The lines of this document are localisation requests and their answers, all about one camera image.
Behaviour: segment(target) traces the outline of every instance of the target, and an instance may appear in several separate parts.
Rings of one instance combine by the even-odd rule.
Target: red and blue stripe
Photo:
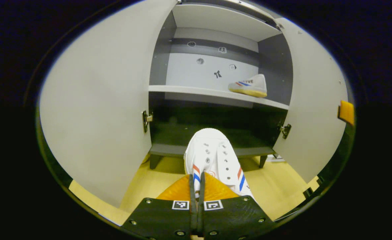
[[[240,174],[242,174],[242,179],[240,180],[239,191],[242,191],[243,184],[245,183],[245,175],[242,172],[242,168],[239,168],[239,172],[237,173],[237,179],[240,178]]]
[[[194,165],[194,164],[193,164],[193,169],[195,170],[195,172],[194,172],[194,174],[193,174],[193,184],[194,184],[194,182],[195,182],[196,180],[199,181],[199,183],[200,183],[200,177],[196,174],[196,172],[197,172],[197,173],[199,173],[199,175],[200,175],[200,170],[199,170],[199,168],[196,167],[196,165]]]
[[[243,85],[245,85],[245,86],[250,86],[249,84],[247,84],[247,83],[244,83],[244,82],[239,82],[240,84],[243,84]]]

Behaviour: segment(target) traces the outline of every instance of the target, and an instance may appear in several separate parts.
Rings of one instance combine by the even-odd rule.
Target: rubber sole
[[[249,90],[249,89],[229,89],[230,91],[234,93],[240,93],[240,94],[246,94],[249,96],[254,96],[254,97],[267,97],[267,93],[261,92],[261,91],[256,91],[256,90]]]

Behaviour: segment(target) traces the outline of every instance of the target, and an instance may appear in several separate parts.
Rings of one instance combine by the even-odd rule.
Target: orange pad
[[[190,201],[189,176],[185,175],[170,187],[164,190],[157,199]],[[204,201],[213,201],[219,199],[228,199],[238,197],[236,193],[230,190],[225,184],[205,172],[205,197]]]
[[[205,172],[205,196],[204,201],[213,201],[220,199],[227,199],[238,197],[226,184],[223,184],[220,180],[214,178],[210,174]]]
[[[178,181],[169,186],[157,199],[161,200],[177,200],[177,201],[190,201],[190,185],[189,176],[185,175]]]
[[[338,108],[338,118],[354,126],[354,105],[341,101]]]

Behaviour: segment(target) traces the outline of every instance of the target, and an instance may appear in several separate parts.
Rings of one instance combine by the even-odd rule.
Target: white shelf
[[[256,102],[263,105],[268,105],[281,109],[289,109],[288,105],[280,102],[275,102],[265,98],[252,97],[244,94],[233,93],[230,91],[220,91],[208,88],[194,88],[184,86],[170,86],[170,85],[149,85],[149,92],[169,92],[169,93],[183,93],[183,94],[197,94],[213,97],[224,97],[230,99],[236,99],[246,102]]]
[[[176,5],[172,11],[179,28],[193,27],[228,32],[256,42],[281,34],[279,30],[258,19],[217,6],[181,4]]]

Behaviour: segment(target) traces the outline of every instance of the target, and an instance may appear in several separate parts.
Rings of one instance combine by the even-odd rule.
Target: sticker
[[[197,62],[197,64],[203,65],[205,63],[205,60],[197,59],[196,62]]]
[[[175,210],[189,210],[190,209],[190,201],[177,201],[174,200],[172,204],[172,209]]]
[[[214,73],[214,75],[217,76],[217,78],[218,78],[218,77],[221,77],[221,75],[220,75],[220,70],[218,70],[216,73]]]
[[[218,51],[219,51],[220,53],[227,53],[227,49],[226,49],[225,47],[220,47],[220,48],[218,49]]]
[[[222,205],[221,200],[204,201],[203,203],[205,205],[205,211],[223,209],[223,205]]]

